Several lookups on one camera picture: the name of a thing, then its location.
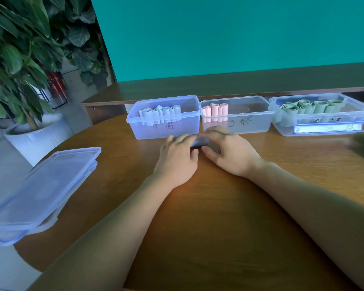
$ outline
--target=forearm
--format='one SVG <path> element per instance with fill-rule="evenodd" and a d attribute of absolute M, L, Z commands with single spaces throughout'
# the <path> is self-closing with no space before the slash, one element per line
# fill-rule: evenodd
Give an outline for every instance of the forearm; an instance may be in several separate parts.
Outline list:
<path fill-rule="evenodd" d="M 249 172 L 340 269 L 364 289 L 364 206 L 309 184 L 271 162 Z"/>
<path fill-rule="evenodd" d="M 152 218 L 170 190 L 156 176 L 147 178 L 29 290 L 121 290 Z"/>

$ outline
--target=white flower pot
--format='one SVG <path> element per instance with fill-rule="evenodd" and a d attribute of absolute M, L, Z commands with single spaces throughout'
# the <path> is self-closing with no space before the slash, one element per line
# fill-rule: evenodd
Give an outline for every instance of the white flower pot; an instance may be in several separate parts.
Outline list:
<path fill-rule="evenodd" d="M 31 132 L 28 124 L 15 124 L 7 128 L 5 137 L 31 163 L 37 163 L 51 150 L 73 136 L 65 118 L 60 113 L 43 115 L 43 123 L 37 121 L 41 127 Z"/>

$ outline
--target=pink rolled paper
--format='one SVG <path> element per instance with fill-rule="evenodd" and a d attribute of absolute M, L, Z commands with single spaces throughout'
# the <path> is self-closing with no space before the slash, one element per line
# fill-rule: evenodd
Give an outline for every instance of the pink rolled paper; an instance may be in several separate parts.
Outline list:
<path fill-rule="evenodd" d="M 218 108 L 218 115 L 220 116 L 220 115 L 222 115 L 222 106 L 220 106 L 219 108 Z M 218 118 L 218 122 L 222 122 L 222 118 L 220 117 L 220 118 Z"/>
<path fill-rule="evenodd" d="M 202 115 L 206 116 L 206 111 L 205 111 L 205 107 L 202 108 Z"/>
<path fill-rule="evenodd" d="M 227 103 L 223 103 L 220 105 L 222 107 L 222 114 L 223 115 L 228 115 L 228 104 Z M 222 121 L 227 121 L 228 117 L 223 117 Z"/>
<path fill-rule="evenodd" d="M 206 114 L 206 116 L 212 116 L 212 109 L 210 108 L 210 106 L 207 105 L 204 108 L 205 108 L 205 114 Z M 212 121 L 211 118 L 207 118 L 206 119 L 206 122 L 211 122 L 211 121 Z"/>
<path fill-rule="evenodd" d="M 218 108 L 220 107 L 219 104 L 213 103 L 212 104 L 212 116 L 218 116 Z"/>

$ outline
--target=hand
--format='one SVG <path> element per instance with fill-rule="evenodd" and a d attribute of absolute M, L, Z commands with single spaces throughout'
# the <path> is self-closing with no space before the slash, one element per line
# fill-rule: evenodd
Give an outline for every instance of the hand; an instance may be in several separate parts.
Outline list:
<path fill-rule="evenodd" d="M 220 146 L 221 154 L 208 146 L 203 146 L 202 151 L 215 164 L 233 175 L 248 178 L 251 169 L 263 162 L 247 140 L 223 127 L 210 127 L 199 136 L 208 138 Z"/>
<path fill-rule="evenodd" d="M 190 152 L 197 136 L 167 136 L 166 144 L 160 147 L 159 160 L 154 175 L 160 177 L 170 190 L 186 183 L 197 170 L 198 149 Z"/>

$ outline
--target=clear plastic container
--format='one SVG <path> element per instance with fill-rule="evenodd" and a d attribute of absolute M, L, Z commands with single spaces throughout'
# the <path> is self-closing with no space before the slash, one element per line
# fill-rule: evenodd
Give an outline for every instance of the clear plastic container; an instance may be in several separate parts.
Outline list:
<path fill-rule="evenodd" d="M 140 117 L 139 111 L 180 105 L 179 114 Z M 199 116 L 201 108 L 195 95 L 138 101 L 128 113 L 127 122 L 138 140 L 165 138 L 167 135 L 180 136 L 199 132 Z"/>
<path fill-rule="evenodd" d="M 96 168 L 101 147 L 58 151 L 0 201 L 0 245 L 51 227 L 74 191 Z"/>
<path fill-rule="evenodd" d="M 228 115 L 205 116 L 202 114 L 204 131 L 213 126 L 222 126 L 227 130 L 237 133 L 260 133 L 270 128 L 275 111 L 269 110 L 269 103 L 261 96 L 224 98 L 205 100 L 201 108 L 210 106 L 211 103 L 228 104 Z"/>
<path fill-rule="evenodd" d="M 279 105 L 287 102 L 328 100 L 342 102 L 340 108 L 329 113 L 289 114 Z M 270 109 L 275 111 L 272 124 L 283 136 L 341 135 L 363 132 L 364 103 L 341 93 L 272 97 Z"/>

